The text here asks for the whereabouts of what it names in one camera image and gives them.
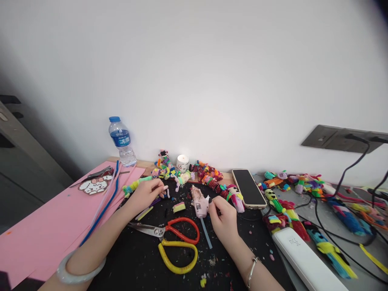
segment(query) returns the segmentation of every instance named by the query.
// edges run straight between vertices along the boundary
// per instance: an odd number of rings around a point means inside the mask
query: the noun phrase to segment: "scissors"
[[[195,231],[197,232],[197,237],[195,239],[190,239],[190,238],[186,237],[181,232],[179,232],[177,229],[175,229],[171,226],[172,224],[175,224],[175,223],[180,222],[180,221],[186,221],[186,222],[190,223],[192,226],[194,226]],[[134,228],[142,233],[156,236],[157,238],[160,239],[160,244],[158,244],[159,252],[160,252],[160,255],[162,256],[164,264],[171,272],[173,272],[175,274],[179,274],[179,275],[186,274],[186,273],[190,272],[194,268],[195,264],[197,263],[198,250],[197,250],[197,247],[195,245],[199,242],[199,229],[198,229],[198,226],[194,223],[194,221],[192,221],[190,218],[179,217],[179,218],[170,220],[169,222],[167,222],[166,227],[163,227],[163,228],[159,228],[156,226],[150,226],[147,224],[131,223],[131,222],[128,224],[128,226],[130,226],[130,227],[132,227],[132,228]],[[167,231],[171,231],[171,232],[175,233],[179,238],[181,238],[183,240],[183,242],[181,242],[181,241],[168,241],[168,240],[164,239],[163,236]],[[176,267],[175,265],[173,265],[170,262],[169,258],[166,255],[166,252],[165,252],[163,246],[165,246],[165,247],[187,247],[187,248],[193,249],[194,250],[194,259],[186,267],[182,267],[182,268]]]

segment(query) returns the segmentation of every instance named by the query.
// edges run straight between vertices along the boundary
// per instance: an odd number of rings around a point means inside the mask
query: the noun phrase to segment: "pink glue gun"
[[[193,197],[193,206],[198,218],[205,218],[209,211],[209,196],[203,196],[201,190],[194,185],[191,186],[191,196]]]

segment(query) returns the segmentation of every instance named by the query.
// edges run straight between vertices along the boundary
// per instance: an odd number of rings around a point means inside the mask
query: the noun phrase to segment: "plastic water bottle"
[[[112,138],[116,148],[120,153],[120,161],[123,166],[130,167],[137,163],[135,153],[129,145],[131,139],[129,137],[128,128],[121,122],[120,117],[111,116],[109,117],[111,122],[109,126],[109,134]]]

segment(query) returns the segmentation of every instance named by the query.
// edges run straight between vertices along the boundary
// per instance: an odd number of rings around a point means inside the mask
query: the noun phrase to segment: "silver bracelet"
[[[248,282],[247,282],[248,290],[251,289],[251,279],[252,279],[253,269],[255,268],[257,261],[260,261],[260,259],[259,259],[259,257],[252,258],[252,261],[253,261],[253,265],[252,265],[251,272],[249,273]]]
[[[66,264],[67,264],[68,260],[71,258],[71,256],[74,254],[75,251],[76,250],[74,250],[70,254],[68,254],[58,266],[57,277],[58,277],[59,281],[61,281],[62,283],[69,284],[69,285],[75,285],[75,284],[81,284],[81,283],[87,282],[87,281],[93,279],[94,277],[96,277],[97,274],[100,273],[102,268],[105,266],[106,258],[104,258],[101,265],[99,265],[97,269],[95,269],[93,272],[90,272],[89,274],[81,275],[81,276],[75,276],[75,275],[69,274],[66,271]]]

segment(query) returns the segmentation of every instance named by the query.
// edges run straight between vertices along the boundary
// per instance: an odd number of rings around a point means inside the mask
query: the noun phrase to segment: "blue bottle cap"
[[[109,121],[110,122],[120,122],[121,120],[120,120],[120,117],[118,117],[118,116],[111,116],[111,117],[109,117]]]

